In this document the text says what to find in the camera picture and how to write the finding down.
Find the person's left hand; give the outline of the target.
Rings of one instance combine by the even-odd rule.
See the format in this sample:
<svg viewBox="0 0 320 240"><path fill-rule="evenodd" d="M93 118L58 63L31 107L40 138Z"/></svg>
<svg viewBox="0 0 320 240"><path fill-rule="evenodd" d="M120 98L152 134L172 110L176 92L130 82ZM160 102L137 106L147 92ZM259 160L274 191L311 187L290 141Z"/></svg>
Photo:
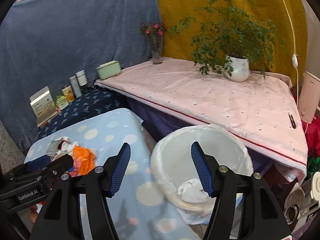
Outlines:
<svg viewBox="0 0 320 240"><path fill-rule="evenodd" d="M30 213L29 213L29 217L31 222L34 224L36 222L36 219L39 215L39 211L41 209L42 205L40 204L36 204L30 207Z"/></svg>

